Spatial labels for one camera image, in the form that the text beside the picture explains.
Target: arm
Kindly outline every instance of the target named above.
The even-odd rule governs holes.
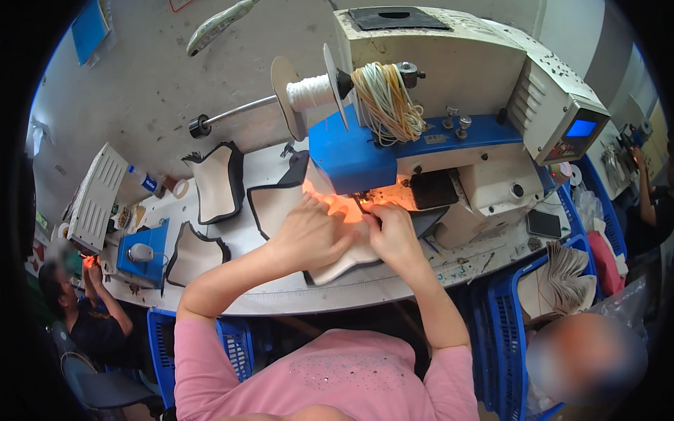
[[[647,224],[655,226],[657,220],[655,218],[655,206],[650,203],[652,187],[650,186],[650,181],[648,180],[648,168],[646,167],[646,160],[644,159],[641,149],[634,148],[633,151],[634,157],[636,158],[636,163],[639,166],[639,206],[641,211],[641,219]]]
[[[196,318],[215,326],[215,318],[251,288],[337,261],[359,232],[337,237],[348,208],[328,216],[330,202],[307,194],[265,245],[196,277],[183,292],[177,320]]]
[[[115,297],[113,297],[112,294],[110,294],[110,292],[103,286],[103,272],[100,266],[93,265],[92,267],[88,268],[87,272],[91,281],[91,285],[94,287],[95,293],[100,297],[101,300],[103,300],[103,304],[105,304],[105,307],[108,309],[108,313],[119,323],[119,326],[122,328],[122,332],[124,332],[124,336],[129,336],[131,331],[133,331],[133,323],[119,305],[117,300],[115,300]]]
[[[424,257],[409,213],[392,203],[366,203],[364,207],[382,221],[380,228],[372,215],[363,215],[369,225],[372,247],[417,298],[433,355],[444,348],[461,345],[470,349],[470,337],[463,318]]]
[[[94,266],[93,264],[94,257],[87,257],[82,261],[82,280],[84,281],[84,296],[88,298],[91,302],[91,307],[98,307],[98,294],[96,289],[91,283],[91,278],[89,277],[89,268]]]

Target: worker at machine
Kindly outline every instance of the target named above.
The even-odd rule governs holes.
[[[393,203],[366,205],[364,218],[372,247],[417,299],[432,348],[423,382],[401,339],[333,329],[239,383],[216,317],[251,288],[344,254],[359,233],[339,236],[346,206],[329,216],[327,202],[307,194],[265,245],[186,287],[175,326],[178,419],[477,420],[468,331],[424,258],[409,213]]]
[[[64,322],[70,339],[98,365],[138,369],[156,384],[145,312],[122,308],[103,285],[95,257],[84,259],[82,279],[85,299],[78,302],[64,265],[48,261],[38,275],[44,301]],[[99,298],[107,311],[99,308]]]
[[[674,166],[667,165],[668,186],[653,187],[641,149],[634,148],[639,167],[640,203],[627,209],[625,245],[630,259],[659,247],[674,230]]]

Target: metal rod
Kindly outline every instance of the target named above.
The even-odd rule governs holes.
[[[276,97],[276,95],[268,96],[267,98],[262,98],[261,100],[253,101],[249,104],[236,107],[233,110],[229,110],[227,112],[222,113],[221,115],[216,115],[215,117],[204,121],[202,123],[202,126],[208,127],[213,123],[217,123],[218,121],[220,121],[222,119],[225,119],[227,117],[231,117],[233,115],[237,115],[240,112],[254,110],[254,109],[259,108],[261,106],[265,106],[265,105],[269,105],[269,104],[275,104],[276,102],[278,102],[278,98]]]

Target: man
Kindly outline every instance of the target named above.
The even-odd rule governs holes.
[[[625,245],[630,259],[659,247],[674,230],[674,166],[667,166],[669,186],[652,187],[641,149],[634,148],[639,167],[640,203],[627,209]]]
[[[103,286],[103,274],[94,257],[82,264],[85,299],[78,302],[65,270],[57,263],[46,263],[39,273],[39,284],[49,309],[58,317],[77,347],[103,366],[142,370],[156,383],[145,311],[132,311],[131,317]],[[107,311],[99,308],[101,299]]]

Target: pink cloth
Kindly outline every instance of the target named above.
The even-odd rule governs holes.
[[[601,292],[607,297],[612,296],[625,288],[625,277],[618,273],[613,253],[599,231],[588,231],[587,236]]]
[[[197,319],[175,326],[179,420],[291,414],[316,404],[356,420],[478,420],[472,356],[438,352],[423,383],[405,341],[372,331],[331,329],[243,383],[215,330]]]

